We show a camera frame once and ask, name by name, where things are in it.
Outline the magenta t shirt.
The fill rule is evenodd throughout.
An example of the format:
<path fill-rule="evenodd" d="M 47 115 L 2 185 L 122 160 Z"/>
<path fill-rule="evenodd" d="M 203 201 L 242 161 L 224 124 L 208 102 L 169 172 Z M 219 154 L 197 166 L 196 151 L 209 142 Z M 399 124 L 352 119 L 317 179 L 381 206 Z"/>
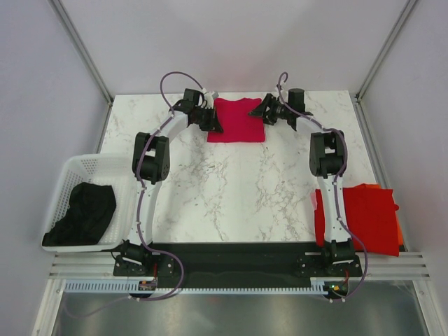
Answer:
<path fill-rule="evenodd" d="M 242 98 L 226 100 L 217 98 L 214 102 L 222 133 L 209 132 L 208 143 L 262 143 L 265 141 L 265 128 L 261 118 L 250 116 L 260 105 L 261 98 Z"/>

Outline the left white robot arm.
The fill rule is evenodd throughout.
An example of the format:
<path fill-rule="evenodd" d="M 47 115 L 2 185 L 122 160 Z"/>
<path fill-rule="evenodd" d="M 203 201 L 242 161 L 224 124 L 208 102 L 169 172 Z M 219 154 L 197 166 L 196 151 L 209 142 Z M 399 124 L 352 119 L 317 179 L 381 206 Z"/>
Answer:
<path fill-rule="evenodd" d="M 223 132 L 215 107 L 217 98 L 214 91 L 186 89 L 159 126 L 136 135 L 132 156 L 137 181 L 135 219 L 126 242 L 140 246 L 153 241 L 155 206 L 170 171 L 170 142 L 190 125 L 198 125 L 204 132 Z"/>

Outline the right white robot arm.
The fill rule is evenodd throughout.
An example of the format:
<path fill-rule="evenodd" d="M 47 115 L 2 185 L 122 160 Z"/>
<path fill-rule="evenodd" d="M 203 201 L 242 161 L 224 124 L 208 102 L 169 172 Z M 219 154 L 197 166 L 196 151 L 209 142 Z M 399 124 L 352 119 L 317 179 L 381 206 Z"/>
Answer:
<path fill-rule="evenodd" d="M 320 187 L 325 221 L 324 255 L 320 264 L 326 274 L 334 276 L 346 267 L 346 261 L 355 254 L 344 207 L 343 175 L 348 161 L 344 135 L 337 129 L 324 127 L 306 110 L 303 89 L 290 89 L 287 98 L 283 97 L 280 87 L 277 90 L 277 97 L 266 94 L 248 114 L 261 118 L 267 125 L 275 125 L 277 120 L 282 119 L 293 130 L 297 129 L 299 121 L 306 122 L 311 128 L 309 168 Z"/>

